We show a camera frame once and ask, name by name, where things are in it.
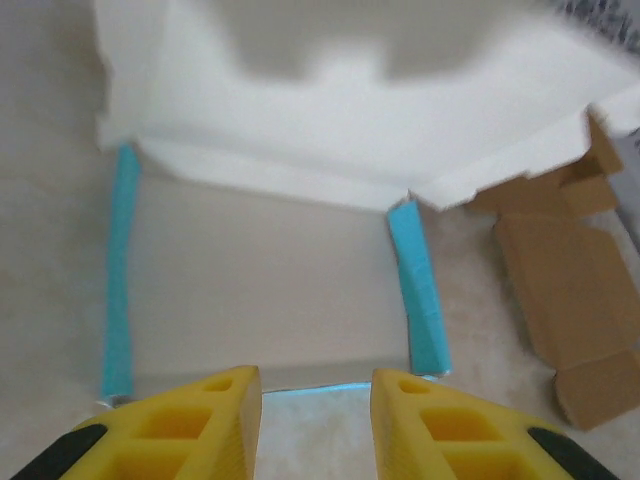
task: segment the brown cardboard piece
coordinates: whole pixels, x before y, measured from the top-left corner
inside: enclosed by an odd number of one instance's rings
[[[616,206],[606,175],[622,164],[593,112],[580,160],[478,193],[500,243],[533,348],[557,370],[569,420],[590,429],[640,406],[640,295],[610,234],[579,217]]]

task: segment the black rubber pad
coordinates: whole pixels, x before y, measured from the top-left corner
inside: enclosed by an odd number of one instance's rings
[[[544,428],[527,431],[574,480],[620,480],[569,437]]]
[[[107,433],[101,424],[89,425],[61,436],[11,480],[59,480]]]

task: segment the floor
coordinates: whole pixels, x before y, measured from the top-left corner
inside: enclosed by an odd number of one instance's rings
[[[102,72],[86,0],[0,2],[0,477],[93,413],[112,161],[93,146]],[[640,260],[616,217],[636,279]],[[589,433],[566,425],[531,352],[492,219],[434,216],[434,263],[454,356],[444,383],[565,427],[640,478],[640,410]],[[264,399],[256,477],[375,478],[368,390]]]

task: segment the yellow 3d printed part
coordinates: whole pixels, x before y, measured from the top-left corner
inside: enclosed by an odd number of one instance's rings
[[[374,373],[371,423],[379,480],[615,478],[552,425],[404,372]],[[570,475],[551,456],[556,447],[547,453],[534,439],[538,432],[569,444],[565,456],[585,458],[574,472],[590,461],[602,475]]]
[[[258,368],[234,368],[79,425],[107,431],[60,478],[251,479],[261,414]]]

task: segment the blue foam piece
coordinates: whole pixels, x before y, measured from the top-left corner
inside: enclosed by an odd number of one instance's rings
[[[107,324],[102,398],[133,395],[133,352],[129,331],[127,249],[133,225],[140,165],[130,146],[118,151],[107,246]]]
[[[444,375],[453,368],[451,353],[418,202],[414,200],[395,208],[387,218],[409,319],[411,372]]]

